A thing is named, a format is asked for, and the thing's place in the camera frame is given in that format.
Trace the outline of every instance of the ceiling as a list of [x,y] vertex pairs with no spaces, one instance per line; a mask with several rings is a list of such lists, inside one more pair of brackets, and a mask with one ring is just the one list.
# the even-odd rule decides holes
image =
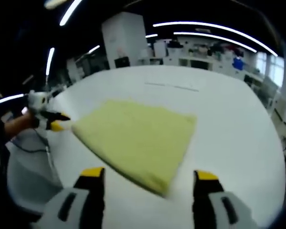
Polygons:
[[[71,3],[72,0],[66,1],[53,10],[44,8],[44,0],[19,0],[9,7],[1,6],[4,13],[0,16],[0,21],[9,19],[9,22],[3,23],[4,26],[0,23],[0,32],[4,33],[4,39],[0,40],[0,43],[4,42],[3,45],[0,44],[0,59],[3,62],[0,63],[0,85],[5,83],[6,87],[6,81],[9,80],[12,87],[18,90],[18,85],[30,74],[43,71],[51,47],[55,47],[54,66],[63,66],[66,59],[86,53],[98,44],[103,48],[101,24],[121,11],[143,15],[146,34],[157,33],[159,37],[169,38],[174,31],[194,31],[196,28],[192,25],[155,28],[154,23],[208,22],[242,31],[282,54],[263,17],[240,1],[82,0],[67,24],[60,27],[59,22]],[[211,33],[239,41],[258,51],[265,51],[237,34],[213,28]]]

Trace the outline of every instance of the ceiling light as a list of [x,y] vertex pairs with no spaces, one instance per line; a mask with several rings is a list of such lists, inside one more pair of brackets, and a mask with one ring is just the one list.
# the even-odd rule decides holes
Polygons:
[[274,56],[278,56],[276,54],[275,51],[273,51],[272,49],[270,49],[268,46],[266,46],[265,44],[261,43],[260,41],[258,41],[257,39],[234,29],[225,27],[225,26],[221,26],[221,25],[215,25],[215,24],[210,24],[210,23],[204,23],[204,22],[196,22],[196,21],[173,21],[173,22],[165,22],[165,23],[158,23],[158,24],[154,24],[154,27],[158,27],[158,26],[165,26],[165,25],[202,25],[202,26],[209,26],[209,27],[214,27],[214,28],[218,28],[218,29],[222,29],[222,30],[227,30],[230,32],[234,32],[237,33],[238,35],[241,35],[243,37],[248,38],[249,40],[252,40],[253,42],[259,44],[260,46],[262,46],[263,48],[265,48],[266,50],[268,50],[270,53],[272,53]]
[[57,6],[63,4],[67,0],[47,0],[44,3],[44,7],[48,10],[55,9]]
[[51,66],[51,61],[52,61],[52,57],[54,54],[54,48],[51,48],[49,51],[49,56],[48,56],[48,61],[47,61],[47,68],[46,68],[46,75],[49,75],[50,73],[50,66]]
[[158,34],[155,33],[155,34],[151,34],[151,35],[146,35],[145,37],[146,37],[146,38],[150,38],[150,37],[157,37],[157,36],[158,36]]
[[195,36],[203,36],[203,37],[212,37],[212,38],[216,38],[216,39],[220,39],[220,40],[224,40],[224,41],[227,41],[230,43],[237,44],[237,45],[242,46],[242,47],[244,47],[244,48],[246,48],[252,52],[257,52],[255,49],[250,48],[249,46],[247,46],[245,44],[233,41],[233,40],[225,38],[225,37],[220,37],[220,36],[215,36],[215,35],[205,34],[205,33],[199,33],[199,32],[174,32],[174,34],[175,35],[195,35]]
[[88,53],[89,54],[92,53],[93,51],[97,50],[99,47],[100,47],[99,45],[95,46],[93,49],[90,49]]
[[25,85],[28,81],[30,81],[34,75],[31,75],[29,78],[27,78],[25,81],[22,82],[22,85]]
[[67,23],[69,17],[71,17],[71,14],[75,10],[75,8],[80,4],[81,1],[82,0],[74,0],[74,2],[72,2],[71,6],[68,8],[65,15],[62,17],[61,22],[59,23],[60,26],[63,26]]
[[3,102],[6,102],[6,101],[8,101],[8,100],[21,98],[21,97],[23,97],[23,96],[24,96],[24,94],[17,94],[17,95],[12,95],[12,96],[9,96],[9,97],[0,99],[0,104],[3,103]]

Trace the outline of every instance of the window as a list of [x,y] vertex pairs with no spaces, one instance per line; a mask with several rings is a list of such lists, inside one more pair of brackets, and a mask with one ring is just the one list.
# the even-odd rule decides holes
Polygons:
[[256,68],[263,75],[265,75],[266,73],[266,60],[267,60],[266,53],[263,53],[263,52],[257,53]]
[[282,87],[284,78],[284,59],[282,57],[271,56],[269,78]]

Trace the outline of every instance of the white table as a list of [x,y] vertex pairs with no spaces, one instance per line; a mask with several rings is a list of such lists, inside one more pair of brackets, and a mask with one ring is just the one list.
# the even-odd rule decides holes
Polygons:
[[285,164],[275,127],[252,90],[242,81],[200,69],[140,66],[93,74],[59,94],[54,108],[72,120],[108,99],[133,99],[198,116],[195,134],[167,198],[158,197],[113,171],[71,131],[48,137],[65,187],[88,167],[106,168],[104,229],[192,229],[193,171],[216,174],[223,187],[250,207],[266,226],[280,211]]
[[157,57],[149,57],[149,58],[143,58],[139,59],[139,61],[149,61],[151,59],[163,59],[163,65],[171,65],[171,66],[180,66],[179,61],[180,60],[187,60],[188,64],[187,67],[190,67],[190,61],[201,61],[209,64],[208,70],[221,73],[224,75],[228,75],[231,77],[234,77],[239,80],[244,80],[245,75],[249,76],[250,78],[253,78],[256,81],[259,81],[260,83],[263,82],[264,77],[258,74],[250,73],[246,70],[238,70],[235,69],[232,66],[232,60],[230,62],[226,62],[224,60],[218,61],[213,56],[206,56],[206,58],[197,57],[197,56],[166,56],[163,58],[157,58]]

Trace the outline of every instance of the person's arm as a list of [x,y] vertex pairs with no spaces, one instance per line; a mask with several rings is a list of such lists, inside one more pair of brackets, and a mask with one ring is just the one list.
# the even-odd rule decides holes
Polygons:
[[30,112],[25,113],[24,115],[15,118],[4,124],[4,131],[7,137],[7,140],[10,140],[21,131],[33,128],[34,117]]

